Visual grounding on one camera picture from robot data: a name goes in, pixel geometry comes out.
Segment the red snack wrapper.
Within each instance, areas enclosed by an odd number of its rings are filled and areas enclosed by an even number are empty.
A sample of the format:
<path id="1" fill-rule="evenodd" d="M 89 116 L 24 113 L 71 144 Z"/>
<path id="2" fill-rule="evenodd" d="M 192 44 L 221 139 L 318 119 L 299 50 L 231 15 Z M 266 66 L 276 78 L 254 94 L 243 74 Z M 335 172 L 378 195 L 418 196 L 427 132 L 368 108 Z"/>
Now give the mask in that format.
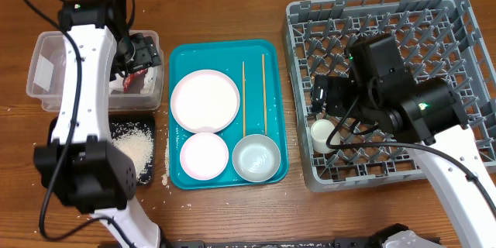
<path id="1" fill-rule="evenodd" d="M 136 81 L 139 77 L 146 75 L 147 72 L 147 69 L 142 69 L 125 77 L 122 82 L 123 91 L 127 93 L 133 82 Z"/>

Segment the white cup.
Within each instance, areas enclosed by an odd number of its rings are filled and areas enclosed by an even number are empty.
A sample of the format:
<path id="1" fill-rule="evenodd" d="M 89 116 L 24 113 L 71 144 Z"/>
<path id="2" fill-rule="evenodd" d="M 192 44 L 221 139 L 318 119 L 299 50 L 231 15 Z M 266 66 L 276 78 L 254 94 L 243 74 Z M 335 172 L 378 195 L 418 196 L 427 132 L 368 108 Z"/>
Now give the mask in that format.
<path id="1" fill-rule="evenodd" d="M 327 147 L 326 141 L 334 129 L 334 124 L 328 119 L 319 119 L 312 124 L 310 133 L 312 147 L 315 152 L 326 154 L 333 151 L 333 149 Z"/>

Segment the large white plate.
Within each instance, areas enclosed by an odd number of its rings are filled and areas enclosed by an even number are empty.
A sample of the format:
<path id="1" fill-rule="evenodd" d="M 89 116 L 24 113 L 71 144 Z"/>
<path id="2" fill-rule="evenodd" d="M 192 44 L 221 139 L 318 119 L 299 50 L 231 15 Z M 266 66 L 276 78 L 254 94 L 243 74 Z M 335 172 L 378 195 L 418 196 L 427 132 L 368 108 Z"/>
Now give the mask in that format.
<path id="1" fill-rule="evenodd" d="M 234 81 L 220 71 L 187 74 L 174 87 L 170 111 L 175 121 L 191 133 L 217 133 L 237 116 L 240 94 Z"/>

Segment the wooden chopstick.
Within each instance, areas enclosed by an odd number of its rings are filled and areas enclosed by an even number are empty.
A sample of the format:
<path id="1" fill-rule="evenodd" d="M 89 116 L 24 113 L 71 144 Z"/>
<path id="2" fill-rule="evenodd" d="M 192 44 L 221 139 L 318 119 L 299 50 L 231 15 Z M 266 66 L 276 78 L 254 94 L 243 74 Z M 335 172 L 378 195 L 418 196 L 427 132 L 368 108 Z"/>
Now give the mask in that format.
<path id="1" fill-rule="evenodd" d="M 264 122 L 264 135 L 268 134 L 268 126 L 267 126 L 267 88 L 266 88 L 266 68 L 265 68 L 265 54 L 262 53 L 262 82 L 263 82 L 263 122 Z"/>
<path id="2" fill-rule="evenodd" d="M 242 105 L 243 105 L 243 138 L 246 136 L 246 71 L 242 62 Z"/>

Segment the white rice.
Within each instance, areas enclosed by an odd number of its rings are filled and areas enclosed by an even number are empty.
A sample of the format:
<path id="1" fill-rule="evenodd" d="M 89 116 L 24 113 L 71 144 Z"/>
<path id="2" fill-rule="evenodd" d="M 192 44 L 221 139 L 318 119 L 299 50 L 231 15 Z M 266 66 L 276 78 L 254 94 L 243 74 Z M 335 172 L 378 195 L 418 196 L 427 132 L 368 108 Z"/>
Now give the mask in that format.
<path id="1" fill-rule="evenodd" d="M 153 178 L 154 135 L 145 122 L 111 122 L 113 144 L 126 154 L 136 170 L 138 185 L 147 185 Z"/>

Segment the small pink plate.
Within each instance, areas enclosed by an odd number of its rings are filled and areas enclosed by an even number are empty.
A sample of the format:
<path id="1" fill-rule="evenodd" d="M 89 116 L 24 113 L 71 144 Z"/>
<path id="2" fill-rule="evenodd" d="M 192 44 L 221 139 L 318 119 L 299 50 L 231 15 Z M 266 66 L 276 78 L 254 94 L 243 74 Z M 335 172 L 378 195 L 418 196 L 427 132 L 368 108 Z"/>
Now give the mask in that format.
<path id="1" fill-rule="evenodd" d="M 225 141 L 214 133 L 197 133 L 188 138 L 180 151 L 180 164 L 191 178 L 207 181 L 218 177 L 229 162 Z"/>

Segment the white napkin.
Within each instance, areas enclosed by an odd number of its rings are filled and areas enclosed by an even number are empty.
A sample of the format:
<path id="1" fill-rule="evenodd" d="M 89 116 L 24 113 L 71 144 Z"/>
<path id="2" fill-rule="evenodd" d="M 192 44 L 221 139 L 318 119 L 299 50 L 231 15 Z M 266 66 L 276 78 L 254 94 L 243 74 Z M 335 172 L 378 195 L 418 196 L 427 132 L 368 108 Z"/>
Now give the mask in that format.
<path id="1" fill-rule="evenodd" d="M 133 82 L 129 91 L 125 93 L 123 91 L 122 82 L 123 77 L 116 76 L 114 81 L 109 83 L 109 93 L 110 94 L 140 94 L 146 95 L 153 92 L 154 83 L 156 81 L 157 70 L 154 67 L 147 68 L 148 72 L 146 75 L 139 77 Z"/>

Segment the grey metal bowl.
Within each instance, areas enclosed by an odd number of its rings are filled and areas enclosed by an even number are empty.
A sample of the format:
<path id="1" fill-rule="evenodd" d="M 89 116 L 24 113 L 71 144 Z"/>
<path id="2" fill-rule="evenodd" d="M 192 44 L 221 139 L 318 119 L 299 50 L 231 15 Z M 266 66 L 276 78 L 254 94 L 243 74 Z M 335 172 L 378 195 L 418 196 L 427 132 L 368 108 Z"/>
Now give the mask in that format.
<path id="1" fill-rule="evenodd" d="M 244 180 L 261 183 L 270 180 L 281 165 L 281 152 L 268 136 L 252 134 L 243 137 L 232 152 L 232 165 Z"/>

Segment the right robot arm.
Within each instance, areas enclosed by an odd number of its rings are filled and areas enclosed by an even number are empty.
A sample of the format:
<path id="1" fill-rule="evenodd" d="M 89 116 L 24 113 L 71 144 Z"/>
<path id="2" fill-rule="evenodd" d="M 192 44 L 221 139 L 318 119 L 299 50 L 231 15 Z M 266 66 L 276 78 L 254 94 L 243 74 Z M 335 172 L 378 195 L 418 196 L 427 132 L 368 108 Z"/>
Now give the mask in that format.
<path id="1" fill-rule="evenodd" d="M 460 96 L 442 78 L 417 82 L 388 34 L 357 40 L 346 49 L 347 77 L 315 76 L 312 111 L 339 117 L 323 137 L 329 151 L 403 148 L 420 166 L 459 241 L 495 245 L 495 185 L 480 157 Z M 344 122 L 369 124 L 391 141 L 334 143 Z"/>

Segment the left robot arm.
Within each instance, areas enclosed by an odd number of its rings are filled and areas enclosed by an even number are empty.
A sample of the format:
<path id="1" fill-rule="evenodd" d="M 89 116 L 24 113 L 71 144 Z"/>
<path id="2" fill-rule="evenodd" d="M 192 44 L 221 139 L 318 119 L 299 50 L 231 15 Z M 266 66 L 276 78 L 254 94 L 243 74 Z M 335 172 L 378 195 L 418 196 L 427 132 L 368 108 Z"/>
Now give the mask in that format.
<path id="1" fill-rule="evenodd" d="M 33 161 L 47 196 L 100 222 L 122 247 L 166 247 L 136 198 L 132 160 L 112 143 L 109 84 L 161 63 L 149 36 L 131 33 L 135 0 L 66 0 L 53 26 L 66 67 L 57 122 Z"/>

